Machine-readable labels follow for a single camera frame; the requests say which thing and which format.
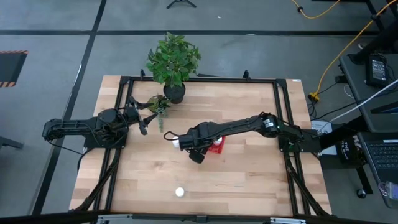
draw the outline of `tripod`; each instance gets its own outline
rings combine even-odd
[[[197,6],[194,5],[194,3],[190,2],[189,0],[174,0],[173,2],[171,2],[166,9],[170,9],[170,7],[172,7],[172,5],[176,2],[187,2],[188,4],[190,4],[192,7],[196,8]]]

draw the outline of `red object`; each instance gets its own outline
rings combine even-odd
[[[213,152],[213,153],[217,153],[217,154],[221,154],[221,152],[223,151],[223,147],[224,147],[224,143],[225,143],[226,137],[223,136],[222,138],[223,138],[223,140],[221,141],[220,145],[216,146],[216,145],[212,144],[209,147],[208,151]]]

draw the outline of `white cable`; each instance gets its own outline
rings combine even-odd
[[[347,96],[349,96],[350,98],[353,99],[354,97],[347,93],[347,91],[346,91],[346,86],[348,86],[348,85],[345,85],[345,86],[344,86],[344,92],[347,94]]]
[[[359,104],[358,106],[354,107],[353,109],[351,109],[351,110],[349,110],[349,111],[347,111],[347,112],[345,112],[345,113],[343,113],[343,114],[341,114],[341,115],[339,115],[339,116],[337,116],[337,117],[331,119],[331,120],[330,120],[329,122],[327,122],[319,131],[322,131],[322,129],[323,129],[328,123],[331,123],[331,122],[335,121],[336,119],[341,118],[342,116],[345,116],[345,115],[347,115],[347,114],[353,112],[354,110],[358,109],[360,106],[364,105],[364,104],[367,103],[369,100],[373,99],[373,98],[376,97],[378,94],[380,94],[380,93],[382,93],[384,90],[390,88],[392,85],[394,85],[394,84],[397,83],[397,82],[398,82],[398,79],[395,80],[395,81],[393,81],[392,83],[390,83],[390,85],[384,87],[382,90],[378,91],[378,92],[375,93],[373,96],[369,97],[367,100],[365,100],[364,102],[362,102],[362,103]]]

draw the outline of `black plant pot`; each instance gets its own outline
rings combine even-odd
[[[164,86],[163,92],[164,95],[170,99],[171,103],[178,104],[184,99],[185,85],[183,83],[182,86],[174,86],[173,88],[170,86]]]

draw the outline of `potted plant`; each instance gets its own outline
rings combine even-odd
[[[197,72],[199,49],[184,40],[183,35],[167,33],[165,40],[160,40],[155,53],[149,51],[150,62],[146,67],[154,74],[154,80],[163,87],[164,95],[171,103],[181,103],[185,94],[185,85],[191,73]]]
[[[168,105],[168,103],[170,103],[170,100],[168,100],[163,95],[157,95],[157,96],[151,97],[148,100],[148,103],[153,103],[153,105],[148,107],[148,109],[151,112],[158,114],[157,120],[159,122],[159,131],[162,133],[163,132],[163,118],[167,117],[166,108],[170,107]]]

